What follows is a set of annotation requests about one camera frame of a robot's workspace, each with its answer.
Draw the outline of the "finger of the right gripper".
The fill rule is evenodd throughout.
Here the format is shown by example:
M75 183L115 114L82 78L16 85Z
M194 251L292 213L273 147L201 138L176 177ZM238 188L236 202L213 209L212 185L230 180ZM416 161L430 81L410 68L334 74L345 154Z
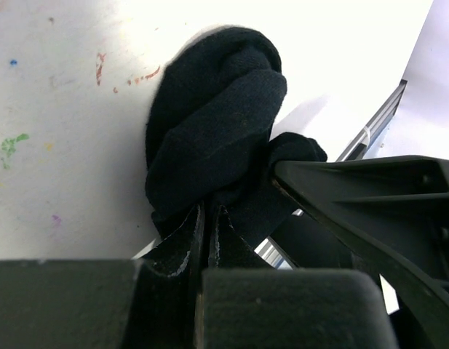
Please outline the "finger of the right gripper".
M433 348L449 348L449 160L281 161L274 184L392 285Z

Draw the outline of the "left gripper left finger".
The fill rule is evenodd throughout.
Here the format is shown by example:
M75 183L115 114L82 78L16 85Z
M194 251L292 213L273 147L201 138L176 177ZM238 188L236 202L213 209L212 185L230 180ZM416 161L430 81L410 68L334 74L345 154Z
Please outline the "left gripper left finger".
M192 348L204 208L134 260L0 261L0 348Z

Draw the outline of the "black sock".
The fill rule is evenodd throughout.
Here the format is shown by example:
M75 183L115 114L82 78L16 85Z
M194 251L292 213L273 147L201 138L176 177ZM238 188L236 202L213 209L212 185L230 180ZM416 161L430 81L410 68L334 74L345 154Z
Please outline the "black sock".
M203 201L224 207L256 247L296 209L271 183L278 161L327 160L316 140L271 136L287 92L275 46L242 27L216 31L164 71L146 128L146 196L161 237Z

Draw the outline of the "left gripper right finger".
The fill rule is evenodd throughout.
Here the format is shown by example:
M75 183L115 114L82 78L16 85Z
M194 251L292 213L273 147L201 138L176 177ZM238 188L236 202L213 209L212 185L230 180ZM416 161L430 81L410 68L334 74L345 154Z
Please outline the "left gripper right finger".
M215 213L202 274L203 348L396 348L380 289L342 269L235 268L243 247L228 212Z

